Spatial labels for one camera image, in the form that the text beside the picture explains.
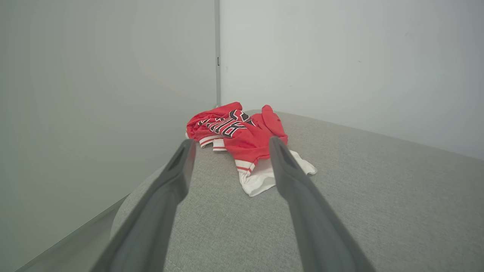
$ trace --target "gray sofa seat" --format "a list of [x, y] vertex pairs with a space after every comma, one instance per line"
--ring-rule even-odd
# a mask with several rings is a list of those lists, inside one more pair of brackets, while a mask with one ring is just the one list
[[[363, 130], [277, 113], [288, 147], [377, 271], [484, 271], [484, 161]], [[157, 177], [121, 206], [114, 234]], [[302, 271], [287, 203], [249, 197], [229, 153], [197, 148], [165, 271]]]

